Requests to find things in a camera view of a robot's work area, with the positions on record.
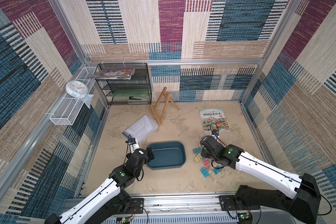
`white wall clock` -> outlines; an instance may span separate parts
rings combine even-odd
[[[87,95],[88,89],[84,83],[72,80],[66,84],[66,92],[75,98],[82,99]]]
[[[91,99],[93,95],[88,94],[88,88],[84,83],[77,80],[72,80],[66,84],[65,88],[69,95],[75,98],[79,98],[86,104],[88,108],[91,108]]]

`clock face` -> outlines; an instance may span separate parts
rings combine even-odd
[[[75,98],[82,99],[88,94],[89,89],[84,83],[72,80],[66,84],[66,92]]]
[[[87,91],[86,85],[77,80],[70,83],[70,88],[72,89],[73,92],[76,92],[78,94],[82,94]]]

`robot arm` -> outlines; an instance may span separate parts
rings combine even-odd
[[[314,177],[306,173],[300,177],[276,168],[237,146],[224,147],[217,141],[218,132],[214,130],[212,133],[212,136],[200,141],[203,157],[223,166],[250,173],[278,189],[261,190],[241,185],[234,195],[237,208],[262,205],[287,211],[306,224],[316,223],[321,195]],[[140,149],[135,139],[130,139],[127,143],[130,153],[127,154],[126,163],[115,168],[83,201],[58,217],[52,214],[45,220],[45,224],[101,223],[114,214],[126,212],[131,204],[131,197],[124,189],[132,184],[135,178],[138,180],[143,164],[154,159],[152,151],[149,148]]]
[[[278,189],[260,190],[241,185],[234,195],[237,208],[262,205],[287,211],[304,223],[316,223],[321,195],[313,176],[305,173],[301,177],[286,172],[256,159],[234,145],[224,147],[217,141],[218,137],[215,132],[200,141],[202,157],[210,158],[223,166],[247,172]]]
[[[138,179],[144,164],[154,159],[150,148],[140,149],[134,138],[128,142],[128,161],[116,167],[88,197],[60,216],[52,214],[45,224],[101,223],[121,211],[127,211],[131,197],[124,189]]]

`teal plastic tray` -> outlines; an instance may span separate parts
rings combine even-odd
[[[154,159],[147,163],[151,169],[180,168],[186,162],[184,145],[179,141],[168,141],[150,144]]]

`wooden easel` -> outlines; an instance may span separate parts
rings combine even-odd
[[[169,101],[171,101],[173,103],[173,105],[176,107],[176,109],[179,110],[179,107],[170,98],[170,93],[168,93],[168,95],[166,94],[166,90],[167,90],[167,87],[164,87],[163,91],[161,92],[161,95],[159,96],[159,98],[158,98],[157,102],[155,103],[155,105],[154,106],[152,106],[152,105],[150,106],[150,108],[151,108],[151,110],[152,110],[152,112],[153,112],[153,114],[155,116],[155,119],[156,119],[156,121],[157,121],[157,123],[158,123],[159,126],[162,125],[162,121],[164,119],[164,115],[166,113]],[[158,104],[161,101],[161,99],[162,99],[163,96],[166,99],[166,103],[164,104],[162,115],[161,115],[161,117],[159,117],[156,109],[157,109],[157,106],[158,106]]]

